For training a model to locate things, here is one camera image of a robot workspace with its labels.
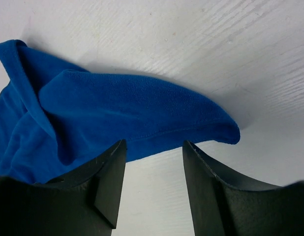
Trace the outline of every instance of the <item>cloth fold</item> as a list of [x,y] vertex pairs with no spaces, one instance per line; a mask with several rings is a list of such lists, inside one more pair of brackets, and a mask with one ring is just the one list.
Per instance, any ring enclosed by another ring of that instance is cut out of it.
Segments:
[[236,123],[208,98],[152,77],[94,74],[20,40],[0,44],[0,176],[45,183],[120,139],[127,161],[194,143],[236,144]]

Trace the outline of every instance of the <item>blue fabric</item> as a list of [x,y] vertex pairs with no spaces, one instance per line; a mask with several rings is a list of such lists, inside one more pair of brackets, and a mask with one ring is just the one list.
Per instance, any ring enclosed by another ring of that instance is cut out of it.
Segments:
[[120,139],[127,161],[183,140],[236,144],[236,123],[208,98],[137,75],[93,74],[19,40],[0,44],[0,176],[27,183],[64,174]]

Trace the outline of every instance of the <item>table surface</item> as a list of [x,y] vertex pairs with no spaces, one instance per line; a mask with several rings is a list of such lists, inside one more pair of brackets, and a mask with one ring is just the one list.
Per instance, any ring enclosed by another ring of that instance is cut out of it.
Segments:
[[[207,154],[272,184],[304,179],[304,0],[0,0],[0,42],[17,38],[198,91],[242,133],[199,144]],[[193,235],[181,148],[127,163],[113,236],[127,235]]]

